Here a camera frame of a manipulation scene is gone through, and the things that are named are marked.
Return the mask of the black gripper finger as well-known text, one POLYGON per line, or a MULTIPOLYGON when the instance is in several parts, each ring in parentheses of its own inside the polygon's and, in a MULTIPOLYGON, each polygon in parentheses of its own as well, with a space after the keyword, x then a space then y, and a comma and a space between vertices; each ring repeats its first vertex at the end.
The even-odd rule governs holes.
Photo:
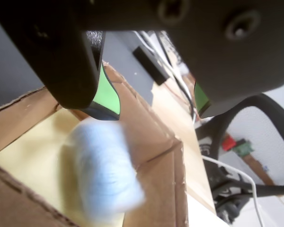
POLYGON ((207 97, 200 117, 284 84, 284 0, 160 0, 156 11, 207 97))
POLYGON ((77 0, 0 0, 0 25, 57 102, 117 121, 119 95, 102 62, 105 32, 83 29, 77 0))

